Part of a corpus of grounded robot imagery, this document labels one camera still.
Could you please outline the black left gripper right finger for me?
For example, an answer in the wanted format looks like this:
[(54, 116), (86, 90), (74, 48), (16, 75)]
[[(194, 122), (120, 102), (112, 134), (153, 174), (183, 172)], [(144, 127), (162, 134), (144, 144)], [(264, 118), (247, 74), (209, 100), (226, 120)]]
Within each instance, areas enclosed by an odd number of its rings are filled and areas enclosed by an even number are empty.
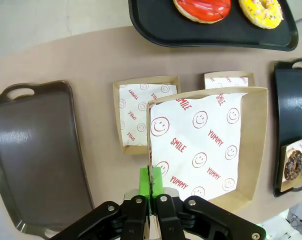
[(266, 231), (211, 202), (192, 195), (181, 200), (178, 191), (164, 188), (162, 170), (150, 172), (152, 212), (163, 240), (185, 240), (186, 233), (202, 240), (264, 240)]

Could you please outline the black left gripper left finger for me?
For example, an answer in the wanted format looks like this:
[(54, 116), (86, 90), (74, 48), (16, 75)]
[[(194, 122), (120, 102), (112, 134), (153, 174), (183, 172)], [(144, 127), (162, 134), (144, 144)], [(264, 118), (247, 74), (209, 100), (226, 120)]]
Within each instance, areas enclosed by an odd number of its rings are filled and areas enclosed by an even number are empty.
[(128, 192), (122, 204), (105, 201), (51, 239), (143, 240), (149, 225), (149, 199), (149, 169), (141, 168), (137, 192)]

